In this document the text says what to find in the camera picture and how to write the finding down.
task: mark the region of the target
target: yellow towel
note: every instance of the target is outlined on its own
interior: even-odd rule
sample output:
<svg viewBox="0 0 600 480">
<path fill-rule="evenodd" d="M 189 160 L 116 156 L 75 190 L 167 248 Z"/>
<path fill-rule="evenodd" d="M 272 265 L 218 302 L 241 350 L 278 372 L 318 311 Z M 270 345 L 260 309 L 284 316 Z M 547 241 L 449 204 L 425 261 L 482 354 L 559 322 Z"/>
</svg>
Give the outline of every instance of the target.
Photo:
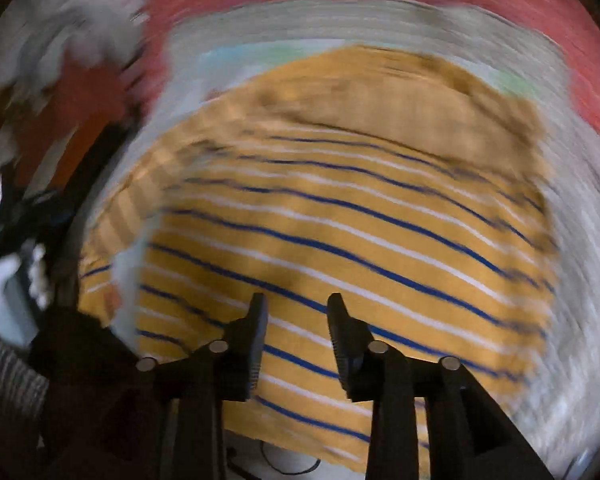
<svg viewBox="0 0 600 480">
<path fill-rule="evenodd" d="M 371 408 L 336 378 L 328 295 L 405 355 L 458 356 L 511 406 L 542 354 L 553 294 L 532 184 L 541 135 L 530 103 L 444 60 L 352 47 L 289 63 L 142 158 L 90 231 L 80 308 L 108 322 L 107 258 L 160 205 L 139 277 L 141 351 L 182 358 L 263 291 L 260 382 L 250 402 L 226 403 L 226 427 L 364 470 Z"/>
</svg>

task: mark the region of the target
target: black cable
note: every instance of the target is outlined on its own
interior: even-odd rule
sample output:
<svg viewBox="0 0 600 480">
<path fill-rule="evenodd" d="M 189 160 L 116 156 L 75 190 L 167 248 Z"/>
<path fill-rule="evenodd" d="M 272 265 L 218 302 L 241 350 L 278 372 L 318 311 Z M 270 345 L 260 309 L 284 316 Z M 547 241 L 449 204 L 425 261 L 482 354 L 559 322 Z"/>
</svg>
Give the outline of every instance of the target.
<svg viewBox="0 0 600 480">
<path fill-rule="evenodd" d="M 311 473 L 311 472 L 315 471 L 316 469 L 318 469 L 318 466 L 322 462 L 322 460 L 320 460 L 318 458 L 318 459 L 316 459 L 315 464 L 313 464 L 309 469 L 305 469 L 304 471 L 299 471 L 297 473 L 287 473 L 287 472 L 284 472 L 284 471 L 280 471 L 280 469 L 278 469 L 271 462 L 269 462 L 269 459 L 267 458 L 267 455 L 264 453 L 264 441 L 263 440 L 260 441 L 260 453 L 261 453 L 264 461 L 269 465 L 270 468 L 272 468 L 274 471 L 277 471 L 278 473 L 280 473 L 281 475 L 284 475 L 284 476 L 306 475 L 307 473 Z"/>
<path fill-rule="evenodd" d="M 573 469 L 573 465 L 576 463 L 576 460 L 577 460 L 577 458 L 574 458 L 573 460 L 571 460 L 570 464 L 567 466 L 567 471 L 565 471 L 564 475 L 562 475 L 560 477 L 560 480 L 566 480 L 567 476 L 569 476 L 569 473 Z"/>
<path fill-rule="evenodd" d="M 256 475 L 252 475 L 234 462 L 234 458 L 237 455 L 238 452 L 235 450 L 235 447 L 228 447 L 226 449 L 226 466 L 229 470 L 236 473 L 240 478 L 244 478 L 244 480 L 260 480 Z"/>
</svg>

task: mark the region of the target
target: metal screw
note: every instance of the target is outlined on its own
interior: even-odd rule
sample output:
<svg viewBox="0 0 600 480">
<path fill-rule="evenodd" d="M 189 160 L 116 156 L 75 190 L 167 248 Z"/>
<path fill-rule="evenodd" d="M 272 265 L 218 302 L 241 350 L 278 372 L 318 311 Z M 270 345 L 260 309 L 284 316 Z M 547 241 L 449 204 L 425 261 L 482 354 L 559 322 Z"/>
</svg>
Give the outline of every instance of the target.
<svg viewBox="0 0 600 480">
<path fill-rule="evenodd" d="M 440 361 L 447 370 L 455 371 L 460 368 L 460 361 L 457 357 L 448 356 L 443 357 L 442 361 Z"/>
<path fill-rule="evenodd" d="M 384 341 L 377 341 L 374 339 L 371 343 L 369 343 L 367 348 L 369 348 L 369 351 L 373 352 L 374 354 L 384 354 L 389 349 L 389 346 Z"/>
<path fill-rule="evenodd" d="M 229 349 L 229 343 L 222 339 L 216 339 L 209 343 L 209 350 L 214 354 L 221 354 Z"/>
<path fill-rule="evenodd" d="M 136 363 L 136 370 L 139 372 L 150 372 L 158 364 L 153 357 L 143 357 Z"/>
</svg>

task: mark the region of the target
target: white stripe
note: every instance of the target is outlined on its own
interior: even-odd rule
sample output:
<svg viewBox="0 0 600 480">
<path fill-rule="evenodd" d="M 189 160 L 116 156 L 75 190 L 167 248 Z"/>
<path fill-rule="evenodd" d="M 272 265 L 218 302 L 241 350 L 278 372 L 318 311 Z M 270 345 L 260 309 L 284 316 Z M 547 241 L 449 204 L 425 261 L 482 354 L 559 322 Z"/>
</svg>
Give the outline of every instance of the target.
<svg viewBox="0 0 600 480">
<path fill-rule="evenodd" d="M 247 310 L 249 307 L 249 305 L 246 303 L 234 300 L 233 298 L 229 298 L 222 294 L 218 294 L 218 293 L 212 291 L 211 289 L 206 288 L 206 286 L 199 285 L 199 284 L 193 282 L 188 276 L 183 276 L 182 274 L 178 274 L 177 272 L 174 272 L 172 270 L 163 269 L 161 267 L 157 267 L 152 264 L 145 263 L 144 267 L 149 270 L 152 270 L 153 272 L 156 272 L 158 274 L 162 274 L 163 276 L 169 276 L 170 278 L 179 280 L 180 282 L 183 282 L 186 285 L 189 285 L 191 288 L 197 290 L 198 292 L 205 294 L 208 298 L 212 298 L 213 300 L 216 300 L 218 303 L 227 304 L 229 306 L 234 306 L 236 308 L 240 308 L 241 310 Z M 328 339 L 320 337 L 319 335 L 309 332 L 308 330 L 305 330 L 304 328 L 300 328 L 299 326 L 289 323 L 288 321 L 279 319 L 277 317 L 273 317 L 270 314 L 269 322 L 273 325 L 283 328 L 284 330 L 288 330 L 289 332 L 298 334 L 301 337 L 310 339 L 314 343 L 318 343 L 318 345 L 324 346 L 325 348 L 331 348 L 331 341 L 329 341 Z"/>
<path fill-rule="evenodd" d="M 348 153 L 348 152 L 339 152 L 338 150 L 325 150 L 322 148 L 286 148 L 284 146 L 276 146 L 270 144 L 261 144 L 257 142 L 253 142 L 252 140 L 247 140 L 243 142 L 238 142 L 238 146 L 242 146 L 244 148 L 251 148 L 253 150 L 263 150 L 266 152 L 274 152 L 274 153 L 320 153 L 322 155 L 335 155 L 341 156 L 344 158 L 355 158 L 359 160 L 368 160 L 369 162 L 374 162 L 376 164 L 381 164 L 382 166 L 386 166 L 388 168 L 394 168 L 394 170 L 405 171 L 407 173 L 419 174 L 427 177 L 434 182 L 437 182 L 440 186 L 446 187 L 447 189 L 456 192 L 462 196 L 469 198 L 470 200 L 474 200 L 475 202 L 481 204 L 490 204 L 491 202 L 497 202 L 499 206 L 501 206 L 504 210 L 509 212 L 516 220 L 518 220 L 522 225 L 528 226 L 529 224 L 533 224 L 536 229 L 539 229 L 544 232 L 544 228 L 531 217 L 522 218 L 521 216 L 514 213 L 507 205 L 505 205 L 501 200 L 492 197 L 490 195 L 477 195 L 474 193 L 470 193 L 464 189 L 461 189 L 456 186 L 452 186 L 448 182 L 444 180 L 444 178 L 437 176 L 436 174 L 431 173 L 426 170 L 418 170 L 417 168 L 411 168 L 410 166 L 405 166 L 403 164 L 397 164 L 395 162 L 390 162 L 388 160 L 384 160 L 383 158 L 379 158 L 376 156 L 363 155 L 361 153 Z"/>
<path fill-rule="evenodd" d="M 415 205 L 412 204 L 410 202 L 405 202 L 404 200 L 400 200 L 398 198 L 393 198 L 391 196 L 385 195 L 383 193 L 380 193 L 379 191 L 376 191 L 375 189 L 372 189 L 370 187 L 366 187 L 366 186 L 360 186 L 359 184 L 354 184 L 351 182 L 341 182 L 339 180 L 331 180 L 329 178 L 324 178 L 318 175 L 314 175 L 311 173 L 302 173 L 299 171 L 290 171 L 288 173 L 267 173 L 265 171 L 260 171 L 260 170 L 249 170 L 247 168 L 235 168 L 233 166 L 225 166 L 222 164 L 214 164 L 212 166 L 210 166 L 208 168 L 209 171 L 231 171 L 234 173 L 240 173 L 240 174 L 248 174 L 251 176 L 260 176 L 263 178 L 277 178 L 277 177 L 292 177 L 292 176 L 297 176 L 299 178 L 304 178 L 305 180 L 309 180 L 310 182 L 317 182 L 318 184 L 324 184 L 325 186 L 333 186 L 333 187 L 344 187 L 344 188 L 350 188 L 350 189 L 357 189 L 359 191 L 363 191 L 366 193 L 369 193 L 373 196 L 376 196 L 378 198 L 382 198 L 384 200 L 387 200 L 388 202 L 392 202 L 396 205 L 401 205 L 404 207 L 407 207 L 409 209 L 413 209 L 414 211 L 418 211 L 421 212 L 423 214 L 427 214 L 430 216 L 433 216 L 435 218 L 438 218 L 439 220 L 445 221 L 445 222 L 449 222 L 451 224 L 455 224 L 458 227 L 461 227 L 462 229 L 465 229 L 466 231 L 468 231 L 469 233 L 471 233 L 473 236 L 475 236 L 476 238 L 478 238 L 478 240 L 482 241 L 483 243 L 487 244 L 489 247 L 492 247 L 504 254 L 515 254 L 516 256 L 518 256 L 519 258 L 525 260 L 526 262 L 532 264 L 533 266 L 538 266 L 538 264 L 536 263 L 536 261 L 534 259 L 532 259 L 531 257 L 529 257 L 527 254 L 525 254 L 523 251 L 521 251 L 520 249 L 514 247 L 514 246 L 503 246 L 500 244 L 497 244 L 496 242 L 493 242 L 491 240 L 489 240 L 488 238 L 486 238 L 485 236 L 483 236 L 482 234 L 480 234 L 477 230 L 473 229 L 471 226 L 465 224 L 464 222 L 458 220 L 457 218 L 454 218 L 453 216 L 449 216 L 449 215 L 445 215 L 442 213 L 439 213 L 437 211 L 433 211 L 431 209 L 428 209 L 426 207 L 422 207 L 419 205 Z"/>
<path fill-rule="evenodd" d="M 234 208 L 234 209 L 247 210 L 247 211 L 270 212 L 270 213 L 275 213 L 275 214 L 285 216 L 287 218 L 292 218 L 294 220 L 328 225 L 335 229 L 339 229 L 341 231 L 345 231 L 350 234 L 353 234 L 354 236 L 357 236 L 358 238 L 362 238 L 363 240 L 368 240 L 369 242 L 371 242 L 375 245 L 387 248 L 391 251 L 394 251 L 395 253 L 403 254 L 404 256 L 408 256 L 415 260 L 421 261 L 425 264 L 429 264 L 431 266 L 434 266 L 441 270 L 444 270 L 445 272 L 448 272 L 449 274 L 455 276 L 456 278 L 463 280 L 465 283 L 467 283 L 471 286 L 474 286 L 478 290 L 487 294 L 490 298 L 493 298 L 494 300 L 499 301 L 500 303 L 502 303 L 510 308 L 529 309 L 533 312 L 535 312 L 538 309 L 534 303 L 536 300 L 533 300 L 532 298 L 530 298 L 530 300 L 533 300 L 533 301 L 529 301 L 529 302 L 527 302 L 526 300 L 521 302 L 520 299 L 523 299 L 523 298 L 516 298 L 517 301 L 512 300 L 511 298 L 508 298 L 507 296 L 504 296 L 504 295 L 500 294 L 499 292 L 496 292 L 496 291 L 490 289 L 488 286 L 484 285 L 483 283 L 481 283 L 477 280 L 474 280 L 471 276 L 465 274 L 464 272 L 461 272 L 460 270 L 457 270 L 451 266 L 448 266 L 447 264 L 444 264 L 443 262 L 440 262 L 439 260 L 430 258 L 429 256 L 425 256 L 424 254 L 417 253 L 415 251 L 410 251 L 410 250 L 400 247 L 396 244 L 392 244 L 391 242 L 388 242 L 387 240 L 384 240 L 383 238 L 379 238 L 379 237 L 373 236 L 371 234 L 359 231 L 353 227 L 347 226 L 345 224 L 341 224 L 340 222 L 336 222 L 334 220 L 303 215 L 301 213 L 297 213 L 291 209 L 287 209 L 287 208 L 283 208 L 283 207 L 257 206 L 257 205 L 250 205 L 250 204 L 245 204 L 245 203 L 241 203 L 241 202 L 234 202 L 233 200 L 229 200 L 222 196 L 215 196 L 215 195 L 210 195 L 210 194 L 206 194 L 206 193 L 186 193 L 186 192 L 181 191 L 178 195 L 179 196 L 187 196 L 188 198 L 193 198 L 193 199 L 198 199 L 198 200 L 206 200 L 208 202 L 214 203 L 216 205 L 224 206 L 224 207 L 230 207 L 230 208 Z M 549 309 L 546 308 L 543 313 L 548 314 Z"/>
<path fill-rule="evenodd" d="M 231 245 L 222 243 L 218 240 L 214 240 L 214 239 L 206 237 L 206 236 L 192 234 L 192 233 L 184 232 L 182 230 L 166 228 L 166 227 L 161 227 L 160 230 L 164 231 L 164 232 L 169 232 L 172 234 L 177 234 L 177 235 L 183 236 L 185 238 L 189 238 L 190 240 L 194 240 L 200 244 L 206 245 L 207 247 L 212 247 L 212 248 L 215 248 L 215 249 L 218 249 L 221 251 L 228 251 L 228 252 L 231 252 L 234 254 L 241 254 L 242 256 L 248 256 L 250 258 L 254 258 L 255 260 L 258 260 L 261 262 L 266 262 L 266 263 L 269 263 L 272 265 L 283 267 L 285 269 L 294 270 L 296 272 L 301 272 L 302 274 L 311 276 L 312 278 L 320 280 L 323 283 L 329 283 L 330 285 L 334 286 L 336 290 L 346 290 L 346 291 L 352 292 L 353 294 L 357 294 L 361 298 L 365 298 L 370 301 L 375 301 L 376 303 L 387 306 L 388 308 L 395 310 L 396 312 L 399 312 L 400 314 L 403 314 L 404 316 L 409 317 L 425 326 L 432 327 L 433 329 L 440 330 L 441 332 L 446 332 L 449 334 L 456 335 L 458 337 L 466 339 L 467 341 L 471 341 L 477 345 L 480 345 L 480 346 L 487 348 L 489 350 L 492 350 L 494 352 L 499 352 L 501 354 L 513 354 L 513 355 L 516 355 L 516 354 L 520 355 L 520 354 L 528 353 L 528 348 L 526 348 L 525 346 L 501 345 L 492 340 L 483 338 L 482 336 L 477 335 L 473 332 L 470 332 L 469 330 L 464 330 L 460 327 L 449 325 L 442 321 L 438 321 L 435 319 L 431 319 L 430 317 L 423 316 L 422 314 L 414 312 L 413 310 L 410 310 L 401 304 L 395 303 L 395 301 L 388 300 L 387 298 L 384 298 L 384 297 L 380 296 L 379 294 L 376 294 L 374 292 L 371 292 L 369 290 L 361 288 L 357 285 L 351 285 L 350 283 L 346 283 L 346 282 L 343 282 L 342 280 L 338 280 L 332 276 L 328 276 L 327 274 L 320 272 L 318 270 L 311 269 L 309 267 L 301 266 L 298 264 L 294 264 L 294 263 L 288 262 L 286 260 L 280 260 L 278 258 L 269 256 L 268 254 L 263 254 L 259 251 L 245 249 L 242 247 L 231 246 Z"/>
<path fill-rule="evenodd" d="M 307 436 L 306 434 L 303 433 L 299 433 L 298 431 L 293 431 L 290 430 L 289 428 L 287 428 L 286 426 L 281 426 L 279 424 L 279 420 L 276 418 L 273 418 L 269 413 L 267 412 L 260 412 L 260 416 L 262 418 L 266 418 L 268 420 L 273 421 L 273 423 L 275 423 L 275 425 L 277 426 L 279 431 L 283 431 L 284 433 L 291 435 L 292 437 L 295 438 L 299 438 L 301 440 L 306 440 Z M 314 439 L 312 439 L 312 442 L 314 444 L 319 444 L 322 448 L 324 449 L 329 449 L 330 451 L 333 451 L 335 454 L 339 454 L 345 458 L 350 458 L 351 460 L 355 460 L 356 462 L 362 462 L 362 459 L 358 458 L 356 455 L 353 455 L 351 453 L 348 453 L 347 451 L 338 449 L 337 447 L 331 447 L 331 446 L 324 446 L 323 444 L 321 444 L 320 442 L 316 442 Z"/>
<path fill-rule="evenodd" d="M 280 126 L 275 125 L 275 127 L 270 127 L 268 125 L 262 125 L 264 129 L 266 129 L 267 131 L 269 131 L 269 133 L 272 132 L 276 132 L 277 130 L 297 130 L 300 132 L 311 132 L 311 133 L 326 133 L 326 134 L 336 134 L 336 135 L 343 135 L 343 136 L 355 136 L 358 137 L 360 139 L 364 139 L 367 140 L 365 136 L 362 136 L 361 134 L 357 134 L 354 132 L 345 132 L 343 130 L 333 130 L 330 128 L 312 128 L 312 127 L 302 127 L 302 126 L 298 126 L 293 127 L 293 126 L 289 126 L 288 124 L 281 124 Z M 427 176 L 430 176 L 431 178 L 435 178 L 431 173 L 423 173 L 426 174 Z M 513 218 L 515 218 L 517 221 L 519 221 L 521 224 L 526 225 L 527 223 L 530 224 L 533 228 L 541 230 L 542 232 L 545 231 L 545 227 L 539 222 L 537 221 L 535 218 L 533 218 L 532 216 L 528 216 L 526 219 L 522 218 L 521 216 L 517 215 L 517 213 L 515 211 L 513 211 L 513 209 L 511 209 L 506 203 L 504 203 L 502 200 L 498 199 L 498 198 L 491 198 L 489 197 L 486 201 L 480 199 L 480 197 L 472 195 L 471 193 L 467 193 L 462 189 L 458 189 L 456 187 L 453 187 L 449 184 L 446 184 L 447 187 L 449 187 L 449 189 L 452 189 L 460 194 L 463 194 L 469 198 L 473 198 L 474 200 L 477 200 L 478 202 L 481 203 L 489 203 L 489 200 L 494 200 L 501 208 L 503 208 L 505 211 L 507 211 L 511 216 L 513 216 Z"/>
<path fill-rule="evenodd" d="M 161 319 L 163 321 L 169 321 L 173 324 L 176 324 L 179 327 L 186 330 L 186 332 L 189 332 L 191 335 L 195 335 L 195 336 L 199 335 L 198 332 L 193 330 L 192 327 L 190 327 L 187 323 L 185 323 L 182 320 L 182 318 L 180 318 L 180 317 L 169 316 L 168 314 L 164 314 L 162 312 L 156 312 L 155 310 L 152 310 L 145 306 L 138 306 L 138 312 L 142 312 L 143 314 L 147 314 L 148 316 L 155 317 L 156 319 Z"/>
<path fill-rule="evenodd" d="M 329 451 L 335 453 L 336 455 L 340 455 L 341 457 L 348 458 L 349 460 L 353 460 L 354 462 L 362 462 L 361 458 L 355 456 L 354 454 L 351 454 L 351 453 L 348 453 L 341 449 L 338 449 L 337 447 L 331 447 L 331 446 L 322 446 L 322 447 L 324 449 L 328 449 Z"/>
<path fill-rule="evenodd" d="M 111 282 L 104 282 L 104 283 L 100 283 L 98 285 L 93 285 L 90 286 L 86 291 L 85 294 L 91 294 L 92 292 L 95 292 L 96 290 L 99 290 L 107 285 L 111 285 Z"/>
<path fill-rule="evenodd" d="M 309 390 L 305 390 L 304 388 L 301 388 L 300 386 L 296 386 L 295 384 L 287 383 L 286 381 L 283 381 L 282 379 L 270 376 L 269 374 L 264 374 L 262 372 L 260 373 L 260 379 L 267 381 L 269 383 L 272 383 L 272 384 L 276 384 L 277 386 L 280 386 L 281 388 L 284 388 L 285 390 L 289 390 L 290 392 L 293 392 L 300 396 L 306 397 L 307 399 L 315 400 L 316 402 L 320 402 L 322 404 L 328 404 L 330 406 L 340 408 L 341 410 L 347 410 L 348 412 L 356 412 L 356 413 L 360 413 L 365 416 L 372 416 L 371 410 L 368 410 L 367 408 L 363 408 L 362 406 L 354 404 L 353 402 L 350 402 L 348 400 L 331 399 L 331 397 L 327 397 L 324 395 L 316 394 L 314 392 L 310 392 Z"/>
</svg>

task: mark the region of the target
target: white object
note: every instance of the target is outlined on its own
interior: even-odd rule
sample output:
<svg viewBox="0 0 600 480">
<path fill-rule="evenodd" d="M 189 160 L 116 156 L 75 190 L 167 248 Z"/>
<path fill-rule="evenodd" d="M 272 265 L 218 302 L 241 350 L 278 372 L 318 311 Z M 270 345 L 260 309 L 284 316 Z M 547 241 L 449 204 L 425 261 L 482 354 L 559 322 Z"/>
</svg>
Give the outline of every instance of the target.
<svg viewBox="0 0 600 480">
<path fill-rule="evenodd" d="M 39 262 L 45 257 L 46 249 L 43 244 L 38 244 L 33 248 L 33 261 Z"/>
<path fill-rule="evenodd" d="M 45 290 L 42 294 L 40 294 L 36 298 L 36 303 L 40 307 L 41 310 L 46 310 L 46 308 L 51 305 L 54 300 L 54 294 L 51 289 Z"/>
<path fill-rule="evenodd" d="M 33 263 L 29 270 L 27 271 L 27 275 L 32 282 L 39 282 L 45 277 L 46 273 L 46 264 L 44 261 L 36 261 Z"/>
<path fill-rule="evenodd" d="M 22 264 L 17 254 L 9 254 L 0 259 L 0 338 L 20 349 L 26 349 L 38 333 L 38 328 L 27 308 L 24 295 L 16 297 L 9 294 L 6 288 L 8 281 Z"/>
</svg>

